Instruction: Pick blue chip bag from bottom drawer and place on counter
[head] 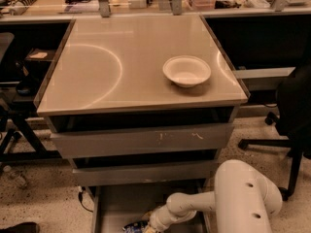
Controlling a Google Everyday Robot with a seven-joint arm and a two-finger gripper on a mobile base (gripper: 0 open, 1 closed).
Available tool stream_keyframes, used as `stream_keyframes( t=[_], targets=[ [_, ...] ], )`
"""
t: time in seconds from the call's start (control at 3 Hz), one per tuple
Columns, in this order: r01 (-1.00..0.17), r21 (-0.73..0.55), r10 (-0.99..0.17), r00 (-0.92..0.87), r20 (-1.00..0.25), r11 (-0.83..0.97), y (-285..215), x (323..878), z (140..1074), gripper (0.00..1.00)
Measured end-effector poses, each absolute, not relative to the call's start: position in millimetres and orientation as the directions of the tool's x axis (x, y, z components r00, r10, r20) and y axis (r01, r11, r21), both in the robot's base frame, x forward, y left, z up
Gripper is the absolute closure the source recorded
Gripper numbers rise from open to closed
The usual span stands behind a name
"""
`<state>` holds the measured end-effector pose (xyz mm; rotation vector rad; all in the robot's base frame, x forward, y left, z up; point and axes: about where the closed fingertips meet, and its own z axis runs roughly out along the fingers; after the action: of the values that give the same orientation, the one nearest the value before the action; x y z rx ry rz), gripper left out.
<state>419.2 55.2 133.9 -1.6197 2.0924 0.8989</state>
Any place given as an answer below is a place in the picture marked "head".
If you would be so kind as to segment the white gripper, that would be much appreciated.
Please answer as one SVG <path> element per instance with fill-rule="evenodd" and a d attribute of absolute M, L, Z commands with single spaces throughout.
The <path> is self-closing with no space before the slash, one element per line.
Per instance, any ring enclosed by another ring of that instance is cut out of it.
<path fill-rule="evenodd" d="M 149 221 L 149 225 L 146 226 L 143 233 L 157 233 L 168 229 L 177 221 L 178 217 L 172 214 L 166 206 L 162 206 L 144 213 L 142 219 Z"/>

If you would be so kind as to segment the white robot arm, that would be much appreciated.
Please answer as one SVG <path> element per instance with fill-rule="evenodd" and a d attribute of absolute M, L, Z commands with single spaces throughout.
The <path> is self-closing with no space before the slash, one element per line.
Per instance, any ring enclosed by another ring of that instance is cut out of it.
<path fill-rule="evenodd" d="M 152 211 L 144 233 L 163 233 L 198 212 L 216 214 L 218 233 L 272 233 L 269 219 L 282 204 L 274 182 L 243 161 L 228 160 L 219 166 L 212 191 L 171 194 Z"/>

